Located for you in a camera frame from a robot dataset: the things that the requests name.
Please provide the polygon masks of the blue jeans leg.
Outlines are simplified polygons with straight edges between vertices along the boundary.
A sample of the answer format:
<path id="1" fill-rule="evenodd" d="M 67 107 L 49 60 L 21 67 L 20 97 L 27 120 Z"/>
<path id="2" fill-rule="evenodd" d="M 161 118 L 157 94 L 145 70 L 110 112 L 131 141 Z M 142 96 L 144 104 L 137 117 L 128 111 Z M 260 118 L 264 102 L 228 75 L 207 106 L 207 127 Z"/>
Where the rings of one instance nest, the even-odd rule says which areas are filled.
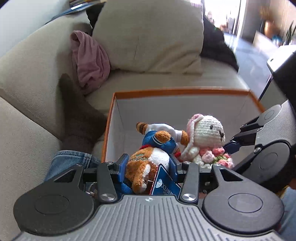
<path id="1" fill-rule="evenodd" d="M 295 240 L 296 239 L 296 192 L 294 189 L 288 187 L 282 198 L 284 204 L 284 215 L 280 221 L 278 228 L 278 233 L 285 240 Z"/>
<path id="2" fill-rule="evenodd" d="M 82 165 L 84 168 L 95 168 L 99 163 L 100 160 L 92 154 L 71 150 L 61 150 L 58 151 L 53 158 L 44 181 L 53 178 L 77 164 Z"/>

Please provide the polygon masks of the crochet bunny doll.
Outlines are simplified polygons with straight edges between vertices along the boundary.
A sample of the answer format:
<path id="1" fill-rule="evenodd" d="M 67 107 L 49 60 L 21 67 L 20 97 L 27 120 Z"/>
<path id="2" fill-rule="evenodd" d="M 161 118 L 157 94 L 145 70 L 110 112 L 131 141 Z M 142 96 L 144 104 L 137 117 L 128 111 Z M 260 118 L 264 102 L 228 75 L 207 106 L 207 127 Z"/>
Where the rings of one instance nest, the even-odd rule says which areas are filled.
<path id="1" fill-rule="evenodd" d="M 222 123 L 211 115 L 193 115 L 187 123 L 189 142 L 180 159 L 211 169 L 221 164 L 229 169 L 234 167 L 231 156 L 224 150 L 225 133 Z"/>

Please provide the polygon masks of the black jacket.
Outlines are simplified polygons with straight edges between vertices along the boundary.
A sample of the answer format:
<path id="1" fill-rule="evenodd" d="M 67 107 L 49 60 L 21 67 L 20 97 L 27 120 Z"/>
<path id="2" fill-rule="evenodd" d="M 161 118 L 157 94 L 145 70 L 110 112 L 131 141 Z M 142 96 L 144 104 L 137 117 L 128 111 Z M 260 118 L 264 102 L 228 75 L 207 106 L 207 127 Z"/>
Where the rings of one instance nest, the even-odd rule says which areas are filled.
<path id="1" fill-rule="evenodd" d="M 206 16 L 203 16 L 203 21 L 204 42 L 200 56 L 230 65 L 238 72 L 237 59 L 226 45 L 223 32 L 210 23 Z"/>

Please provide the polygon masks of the copper vase with flowers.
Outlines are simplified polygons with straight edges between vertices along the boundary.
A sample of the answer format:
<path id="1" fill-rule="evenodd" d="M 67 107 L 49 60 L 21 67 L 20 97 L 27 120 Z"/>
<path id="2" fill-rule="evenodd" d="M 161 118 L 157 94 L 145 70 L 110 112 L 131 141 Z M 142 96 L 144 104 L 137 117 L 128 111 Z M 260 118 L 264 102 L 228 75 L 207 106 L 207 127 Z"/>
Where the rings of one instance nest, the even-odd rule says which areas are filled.
<path id="1" fill-rule="evenodd" d="M 272 39 L 275 35 L 278 34 L 279 28 L 274 23 L 273 15 L 269 7 L 261 6 L 260 7 L 260 16 L 263 23 L 263 33 L 269 39 Z"/>

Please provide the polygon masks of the brown sock foot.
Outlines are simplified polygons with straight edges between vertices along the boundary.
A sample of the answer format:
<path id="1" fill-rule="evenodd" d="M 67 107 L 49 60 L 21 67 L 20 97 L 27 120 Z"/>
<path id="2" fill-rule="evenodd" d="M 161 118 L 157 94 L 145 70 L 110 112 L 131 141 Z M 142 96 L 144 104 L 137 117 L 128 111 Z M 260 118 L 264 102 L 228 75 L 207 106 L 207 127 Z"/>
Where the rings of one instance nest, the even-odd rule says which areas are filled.
<path id="1" fill-rule="evenodd" d="M 62 150 L 91 154 L 105 133 L 107 117 L 86 101 L 80 87 L 69 75 L 62 74 L 58 86 L 64 112 Z"/>

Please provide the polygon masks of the white coffee table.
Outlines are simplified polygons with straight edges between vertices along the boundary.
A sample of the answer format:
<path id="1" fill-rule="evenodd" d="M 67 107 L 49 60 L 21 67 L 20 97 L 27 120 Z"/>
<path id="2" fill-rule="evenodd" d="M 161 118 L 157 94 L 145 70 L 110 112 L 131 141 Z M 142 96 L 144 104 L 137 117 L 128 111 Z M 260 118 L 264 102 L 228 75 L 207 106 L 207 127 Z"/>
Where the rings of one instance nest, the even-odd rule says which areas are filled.
<path id="1" fill-rule="evenodd" d="M 285 45 L 267 60 L 271 73 L 259 97 L 261 104 L 269 108 L 286 100 L 295 101 L 295 45 Z"/>

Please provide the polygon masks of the beige sofa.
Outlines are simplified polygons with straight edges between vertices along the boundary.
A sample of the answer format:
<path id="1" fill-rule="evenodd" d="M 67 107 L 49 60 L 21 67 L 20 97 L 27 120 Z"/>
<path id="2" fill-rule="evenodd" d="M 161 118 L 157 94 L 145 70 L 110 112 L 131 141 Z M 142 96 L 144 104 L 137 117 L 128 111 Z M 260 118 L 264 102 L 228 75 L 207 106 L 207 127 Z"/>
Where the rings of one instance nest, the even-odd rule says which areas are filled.
<path id="1" fill-rule="evenodd" d="M 1 57 L 1 240 L 19 234 L 13 205 L 45 178 L 60 149 L 63 111 L 58 80 L 76 78 L 70 35 L 90 31 L 86 13 L 64 16 L 39 28 Z M 247 89 L 232 66 L 203 58 L 198 75 L 112 71 L 89 100 L 108 113 L 115 92 L 176 87 Z"/>

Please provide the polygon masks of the beige cushion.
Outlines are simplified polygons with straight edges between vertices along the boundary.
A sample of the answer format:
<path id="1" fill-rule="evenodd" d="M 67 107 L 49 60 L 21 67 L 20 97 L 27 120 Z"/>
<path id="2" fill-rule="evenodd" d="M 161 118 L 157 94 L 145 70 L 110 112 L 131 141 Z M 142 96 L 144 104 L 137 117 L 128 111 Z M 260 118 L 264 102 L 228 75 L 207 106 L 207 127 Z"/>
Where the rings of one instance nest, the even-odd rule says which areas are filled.
<path id="1" fill-rule="evenodd" d="M 92 37 L 113 69 L 200 74 L 203 10 L 190 1 L 107 1 Z"/>

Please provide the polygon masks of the pink cloth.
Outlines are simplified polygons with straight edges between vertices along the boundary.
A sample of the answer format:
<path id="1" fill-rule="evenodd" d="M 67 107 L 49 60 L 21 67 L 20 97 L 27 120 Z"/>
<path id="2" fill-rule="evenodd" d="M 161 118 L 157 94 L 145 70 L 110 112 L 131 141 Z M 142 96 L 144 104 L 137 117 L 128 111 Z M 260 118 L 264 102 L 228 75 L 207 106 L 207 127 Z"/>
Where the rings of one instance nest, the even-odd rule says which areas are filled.
<path id="1" fill-rule="evenodd" d="M 88 95 L 98 90 L 108 79 L 109 57 L 103 47 L 85 32 L 73 31 L 70 41 L 78 83 L 82 93 Z"/>

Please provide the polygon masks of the orange cardboard box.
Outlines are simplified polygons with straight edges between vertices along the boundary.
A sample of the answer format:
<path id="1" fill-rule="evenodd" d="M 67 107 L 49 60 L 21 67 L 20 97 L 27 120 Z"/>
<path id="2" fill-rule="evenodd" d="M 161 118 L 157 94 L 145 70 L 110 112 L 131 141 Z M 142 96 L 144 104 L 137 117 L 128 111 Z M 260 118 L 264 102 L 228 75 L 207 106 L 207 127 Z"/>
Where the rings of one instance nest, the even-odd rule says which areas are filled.
<path id="1" fill-rule="evenodd" d="M 249 90 L 220 88 L 155 89 L 116 92 L 113 95 L 102 150 L 103 162 L 133 154 L 142 143 L 136 124 L 166 123 L 185 130 L 196 113 L 210 114 L 222 122 L 226 140 L 240 127 L 265 111 Z"/>

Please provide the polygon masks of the green potted plant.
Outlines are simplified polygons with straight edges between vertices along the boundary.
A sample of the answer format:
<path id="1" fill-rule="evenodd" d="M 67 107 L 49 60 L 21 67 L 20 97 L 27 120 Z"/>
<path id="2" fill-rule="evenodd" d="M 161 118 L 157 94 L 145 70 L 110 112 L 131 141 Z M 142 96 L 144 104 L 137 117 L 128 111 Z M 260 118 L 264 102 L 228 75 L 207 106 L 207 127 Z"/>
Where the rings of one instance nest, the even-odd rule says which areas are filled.
<path id="1" fill-rule="evenodd" d="M 290 44 L 290 42 L 292 41 L 293 36 L 295 34 L 295 30 L 296 30 L 296 25 L 292 21 L 291 25 L 289 26 L 289 28 L 286 32 L 284 45 Z"/>

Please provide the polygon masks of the right blue jeans leg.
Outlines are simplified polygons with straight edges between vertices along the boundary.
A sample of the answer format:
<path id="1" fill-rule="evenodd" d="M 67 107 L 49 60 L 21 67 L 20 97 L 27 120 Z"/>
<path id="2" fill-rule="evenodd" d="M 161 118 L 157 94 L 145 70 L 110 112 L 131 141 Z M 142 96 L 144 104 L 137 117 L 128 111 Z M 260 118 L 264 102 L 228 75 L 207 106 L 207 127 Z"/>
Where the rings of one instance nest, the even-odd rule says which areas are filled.
<path id="1" fill-rule="evenodd" d="M 278 228 L 278 233 L 285 240 L 295 240 L 296 239 L 296 192 L 294 189 L 288 187 L 282 198 L 284 204 L 284 215 L 280 221 Z"/>

